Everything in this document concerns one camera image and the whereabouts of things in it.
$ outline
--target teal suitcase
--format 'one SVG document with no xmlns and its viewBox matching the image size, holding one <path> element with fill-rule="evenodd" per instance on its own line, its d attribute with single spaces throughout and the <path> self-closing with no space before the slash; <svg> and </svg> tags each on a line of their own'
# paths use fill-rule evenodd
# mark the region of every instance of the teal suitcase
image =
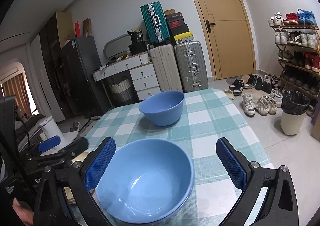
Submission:
<svg viewBox="0 0 320 226">
<path fill-rule="evenodd" d="M 142 6 L 141 12 L 151 42 L 162 43 L 170 39 L 167 21 L 159 2 Z"/>
</svg>

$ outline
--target curtain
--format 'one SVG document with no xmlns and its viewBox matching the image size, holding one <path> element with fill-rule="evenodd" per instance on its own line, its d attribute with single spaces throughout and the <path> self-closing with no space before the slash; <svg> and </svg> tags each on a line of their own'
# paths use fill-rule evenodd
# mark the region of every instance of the curtain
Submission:
<svg viewBox="0 0 320 226">
<path fill-rule="evenodd" d="M 23 73 L 11 78 L 2 84 L 4 96 L 16 95 L 16 105 L 21 109 L 22 113 L 31 116 L 30 103 L 24 83 Z"/>
</svg>

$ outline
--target slipper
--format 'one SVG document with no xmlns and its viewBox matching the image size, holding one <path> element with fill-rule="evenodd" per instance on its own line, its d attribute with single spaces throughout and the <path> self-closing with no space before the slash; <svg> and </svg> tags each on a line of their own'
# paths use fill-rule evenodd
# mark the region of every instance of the slipper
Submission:
<svg viewBox="0 0 320 226">
<path fill-rule="evenodd" d="M 233 95 L 232 91 L 229 90 L 229 89 L 225 89 L 224 90 L 224 93 L 226 94 L 226 96 L 229 98 L 229 99 L 234 99 L 235 96 Z"/>
</svg>

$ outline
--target refrigerator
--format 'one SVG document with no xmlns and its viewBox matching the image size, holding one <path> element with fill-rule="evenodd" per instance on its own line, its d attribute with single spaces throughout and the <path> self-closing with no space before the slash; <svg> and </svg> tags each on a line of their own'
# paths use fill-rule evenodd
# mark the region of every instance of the refrigerator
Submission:
<svg viewBox="0 0 320 226">
<path fill-rule="evenodd" d="M 61 49 L 65 93 L 86 118 L 101 116 L 111 107 L 101 81 L 92 73 L 101 66 L 93 37 L 75 37 Z"/>
</svg>

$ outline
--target door frame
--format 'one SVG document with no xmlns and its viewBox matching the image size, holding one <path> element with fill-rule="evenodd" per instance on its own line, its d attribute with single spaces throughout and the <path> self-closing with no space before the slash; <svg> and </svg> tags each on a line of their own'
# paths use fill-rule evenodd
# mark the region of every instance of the door frame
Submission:
<svg viewBox="0 0 320 226">
<path fill-rule="evenodd" d="M 219 71 L 216 72 L 216 68 L 214 66 L 213 53 L 212 53 L 212 49 L 211 49 L 211 45 L 210 45 L 208 30 L 207 30 L 207 26 L 205 24 L 204 17 L 202 15 L 202 11 L 201 11 L 201 7 L 200 7 L 200 4 L 199 4 L 199 1 L 198 0 L 193 0 L 193 1 L 195 2 L 196 9 L 197 9 L 198 14 L 199 14 L 199 18 L 200 18 L 200 22 L 201 22 L 201 26 L 202 26 L 202 30 L 203 30 L 203 34 L 204 34 L 204 39 L 205 39 L 205 42 L 206 42 L 206 45 L 207 45 L 212 76 L 215 78 L 215 80 L 222 79 L 221 72 L 219 72 Z M 249 36 L 250 36 L 250 42 L 251 42 L 251 48 L 252 48 L 253 69 L 254 69 L 254 72 L 256 72 L 257 71 L 256 70 L 256 57 L 255 57 L 255 53 L 254 53 L 252 30 L 251 30 L 251 26 L 250 26 L 250 22 L 249 22 L 247 11 L 246 11 L 246 9 L 244 7 L 243 0 L 240 0 L 240 2 L 241 2 L 242 9 L 244 11 L 245 19 L 247 21 L 247 25 L 248 25 L 248 29 L 249 29 Z"/>
</svg>

